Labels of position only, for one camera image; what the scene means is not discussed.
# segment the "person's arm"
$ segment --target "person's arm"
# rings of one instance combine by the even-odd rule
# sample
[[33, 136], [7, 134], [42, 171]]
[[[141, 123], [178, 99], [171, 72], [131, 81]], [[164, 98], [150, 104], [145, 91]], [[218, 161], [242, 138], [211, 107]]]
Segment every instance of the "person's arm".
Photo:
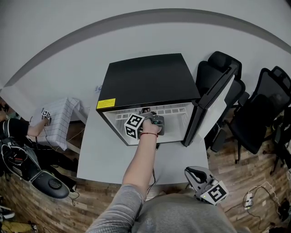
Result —
[[146, 191], [151, 180], [156, 154], [156, 140], [159, 127], [153, 125], [150, 120], [143, 122], [143, 134], [140, 137], [135, 156], [128, 166], [123, 177], [122, 184], [131, 184], [139, 188], [142, 196], [146, 196]]
[[49, 123], [49, 120], [46, 117], [44, 117], [44, 119], [42, 119], [41, 122], [39, 122], [35, 126], [28, 126], [27, 135], [31, 137], [39, 136], [39, 134], [41, 133], [45, 125], [48, 123]]
[[[143, 132], [157, 134], [159, 127], [150, 120], [143, 122]], [[110, 206], [92, 223], [87, 233], [95, 232], [130, 232], [141, 210], [156, 152], [156, 135], [143, 134], [135, 156], [123, 177], [120, 190]]]

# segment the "black fridge top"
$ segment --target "black fridge top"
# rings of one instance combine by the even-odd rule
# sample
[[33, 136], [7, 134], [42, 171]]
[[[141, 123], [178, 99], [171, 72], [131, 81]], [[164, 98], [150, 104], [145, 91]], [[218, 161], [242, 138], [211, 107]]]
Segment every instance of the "black fridge top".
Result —
[[99, 102], [109, 102], [98, 108], [120, 109], [122, 106], [179, 103], [199, 98], [182, 54], [164, 54], [110, 63], [99, 96]]

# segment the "gray sleeve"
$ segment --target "gray sleeve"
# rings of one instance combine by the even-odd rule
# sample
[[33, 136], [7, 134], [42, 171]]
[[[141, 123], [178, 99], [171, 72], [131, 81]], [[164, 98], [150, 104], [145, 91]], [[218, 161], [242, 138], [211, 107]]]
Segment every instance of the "gray sleeve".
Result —
[[133, 185], [122, 185], [110, 206], [92, 223], [87, 233], [130, 232], [143, 204], [143, 197]]

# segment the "yellow warning label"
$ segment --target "yellow warning label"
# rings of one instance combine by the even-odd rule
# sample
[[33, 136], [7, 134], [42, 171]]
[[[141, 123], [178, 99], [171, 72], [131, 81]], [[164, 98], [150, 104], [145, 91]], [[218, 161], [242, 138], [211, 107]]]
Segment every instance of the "yellow warning label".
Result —
[[105, 107], [114, 107], [115, 105], [115, 99], [109, 99], [109, 100], [100, 100], [98, 101], [97, 108], [105, 108]]

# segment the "gray shirt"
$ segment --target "gray shirt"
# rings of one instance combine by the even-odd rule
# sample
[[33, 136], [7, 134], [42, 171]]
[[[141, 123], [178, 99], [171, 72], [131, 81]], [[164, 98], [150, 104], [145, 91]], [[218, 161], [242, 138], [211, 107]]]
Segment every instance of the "gray shirt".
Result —
[[133, 185], [123, 185], [88, 233], [236, 233], [217, 206], [183, 194], [158, 196], [144, 203]]

